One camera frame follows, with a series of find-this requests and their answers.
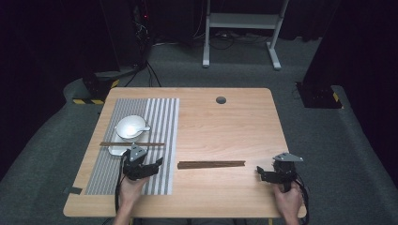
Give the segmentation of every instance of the white metal frame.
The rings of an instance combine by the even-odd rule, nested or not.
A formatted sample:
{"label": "white metal frame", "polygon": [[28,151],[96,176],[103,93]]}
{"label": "white metal frame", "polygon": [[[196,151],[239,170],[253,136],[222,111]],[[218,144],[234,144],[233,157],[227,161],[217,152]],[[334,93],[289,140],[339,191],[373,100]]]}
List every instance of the white metal frame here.
{"label": "white metal frame", "polygon": [[209,36],[210,27],[226,27],[226,28],[251,28],[251,29],[273,29],[271,42],[267,42],[267,49],[272,60],[273,67],[277,70],[281,69],[281,63],[275,52],[275,44],[278,39],[279,32],[282,27],[284,13],[286,12],[289,0],[283,0],[282,9],[278,15],[264,14],[235,14],[235,13],[211,13],[210,1],[207,0],[207,16],[206,16],[206,37],[203,52],[203,67],[210,66],[210,47]]}

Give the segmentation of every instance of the white bowl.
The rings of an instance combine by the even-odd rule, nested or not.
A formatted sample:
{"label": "white bowl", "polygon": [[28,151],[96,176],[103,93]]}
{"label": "white bowl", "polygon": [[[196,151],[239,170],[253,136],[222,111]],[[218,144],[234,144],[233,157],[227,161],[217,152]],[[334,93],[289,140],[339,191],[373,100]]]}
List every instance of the white bowl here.
{"label": "white bowl", "polygon": [[125,141],[133,141],[134,138],[140,136],[143,131],[138,131],[146,127],[146,121],[138,115],[129,115],[124,117],[116,125],[116,134]]}

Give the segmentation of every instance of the human hand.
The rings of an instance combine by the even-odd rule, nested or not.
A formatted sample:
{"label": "human hand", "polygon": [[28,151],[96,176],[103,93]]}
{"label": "human hand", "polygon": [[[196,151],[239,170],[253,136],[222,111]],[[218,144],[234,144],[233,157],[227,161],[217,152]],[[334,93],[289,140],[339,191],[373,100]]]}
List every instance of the human hand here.
{"label": "human hand", "polygon": [[272,184],[275,194],[276,205],[286,225],[298,225],[299,208],[302,205],[302,195],[299,185],[291,183],[291,189],[285,193],[281,191],[280,185]]}
{"label": "human hand", "polygon": [[114,225],[125,225],[129,223],[131,211],[141,196],[141,190],[149,177],[132,181],[127,176],[121,179],[120,205],[114,220]]}

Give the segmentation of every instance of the striped mat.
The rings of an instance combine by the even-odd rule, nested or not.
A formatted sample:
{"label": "striped mat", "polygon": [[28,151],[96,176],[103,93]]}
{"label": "striped mat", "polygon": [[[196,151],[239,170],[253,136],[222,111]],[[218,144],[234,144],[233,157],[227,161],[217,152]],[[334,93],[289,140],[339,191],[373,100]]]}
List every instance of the striped mat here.
{"label": "striped mat", "polygon": [[[104,142],[115,138],[117,123],[128,115],[142,116],[151,127],[149,141],[164,146],[147,147],[144,164],[152,164],[163,158],[159,173],[151,176],[143,187],[144,195],[169,195],[173,187],[173,165],[176,154],[178,123],[178,98],[120,98],[116,101]],[[88,182],[86,195],[114,195],[121,157],[109,153],[108,147],[100,147],[94,170]]]}

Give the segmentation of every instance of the gray carpet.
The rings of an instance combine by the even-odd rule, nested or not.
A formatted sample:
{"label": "gray carpet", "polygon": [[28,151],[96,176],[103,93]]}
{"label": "gray carpet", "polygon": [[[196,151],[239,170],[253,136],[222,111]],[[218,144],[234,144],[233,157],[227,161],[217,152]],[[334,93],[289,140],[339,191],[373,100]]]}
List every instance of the gray carpet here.
{"label": "gray carpet", "polygon": [[[398,224],[397,189],[364,136],[343,87],[332,87],[344,105],[340,110],[306,109],[299,99],[295,82],[302,81],[318,43],[279,40],[280,71],[273,70],[264,42],[212,48],[209,68],[202,68],[202,47],[154,46],[148,61],[163,87],[269,88],[289,150],[305,160],[297,168],[311,191],[311,224]],[[228,43],[212,44],[222,48]],[[130,78],[122,78],[119,86]],[[148,81],[144,69],[129,86],[149,86]],[[102,109],[71,102],[84,95],[80,80],[64,93],[67,104],[32,137],[0,184],[0,224],[105,220],[63,215],[68,197],[64,189],[73,184]]]}

